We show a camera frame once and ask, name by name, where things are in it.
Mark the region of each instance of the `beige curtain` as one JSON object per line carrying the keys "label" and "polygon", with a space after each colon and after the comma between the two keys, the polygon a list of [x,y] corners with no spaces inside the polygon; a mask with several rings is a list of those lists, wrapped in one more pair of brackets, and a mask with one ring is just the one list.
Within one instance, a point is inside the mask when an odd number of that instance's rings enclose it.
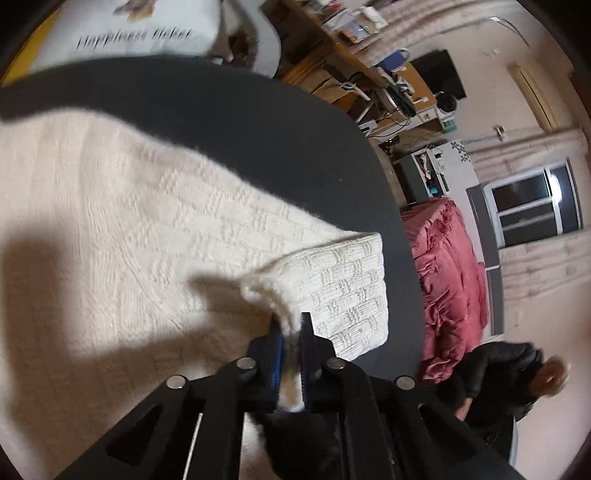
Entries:
{"label": "beige curtain", "polygon": [[[589,205],[587,141],[579,128],[470,152],[480,182],[569,158],[581,203]],[[591,229],[501,249],[505,311],[527,300],[591,280]]]}
{"label": "beige curtain", "polygon": [[502,179],[564,157],[584,158],[587,140],[580,128],[569,128],[470,152],[481,183]]}
{"label": "beige curtain", "polygon": [[591,280],[591,229],[500,252],[505,310]]}
{"label": "beige curtain", "polygon": [[380,9],[388,26],[352,47],[368,66],[426,38],[520,8],[515,0],[398,0]]}

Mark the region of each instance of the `bed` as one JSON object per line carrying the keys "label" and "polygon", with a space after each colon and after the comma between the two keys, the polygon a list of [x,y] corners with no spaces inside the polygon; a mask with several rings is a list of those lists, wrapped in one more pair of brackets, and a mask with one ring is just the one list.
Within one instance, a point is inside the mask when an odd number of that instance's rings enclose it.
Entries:
{"label": "bed", "polygon": [[434,199],[402,214],[421,289],[426,321],[421,373],[447,379],[462,357],[480,344],[488,323],[485,266],[456,204]]}

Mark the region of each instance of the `black table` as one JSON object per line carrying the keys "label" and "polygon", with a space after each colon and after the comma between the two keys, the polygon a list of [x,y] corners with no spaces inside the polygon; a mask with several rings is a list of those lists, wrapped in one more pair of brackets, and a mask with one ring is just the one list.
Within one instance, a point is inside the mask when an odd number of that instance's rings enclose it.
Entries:
{"label": "black table", "polygon": [[174,57],[90,61],[0,89],[4,121],[67,106],[199,150],[341,229],[380,232],[389,336],[356,363],[389,379],[418,370],[425,320],[414,261],[382,167],[345,114],[247,70]]}

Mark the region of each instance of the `black monitor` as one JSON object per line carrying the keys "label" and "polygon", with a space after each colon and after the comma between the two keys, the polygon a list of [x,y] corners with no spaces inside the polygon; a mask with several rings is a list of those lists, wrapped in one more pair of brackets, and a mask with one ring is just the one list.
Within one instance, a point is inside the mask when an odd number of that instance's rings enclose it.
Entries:
{"label": "black monitor", "polygon": [[458,100],[466,98],[456,67],[447,50],[435,50],[411,63],[433,93],[451,93]]}

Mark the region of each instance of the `window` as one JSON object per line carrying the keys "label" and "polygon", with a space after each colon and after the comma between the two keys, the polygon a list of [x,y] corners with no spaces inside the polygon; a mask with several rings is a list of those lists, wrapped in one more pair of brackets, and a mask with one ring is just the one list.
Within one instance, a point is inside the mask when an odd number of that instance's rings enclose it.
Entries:
{"label": "window", "polygon": [[582,228],[568,160],[493,181],[483,191],[499,248]]}

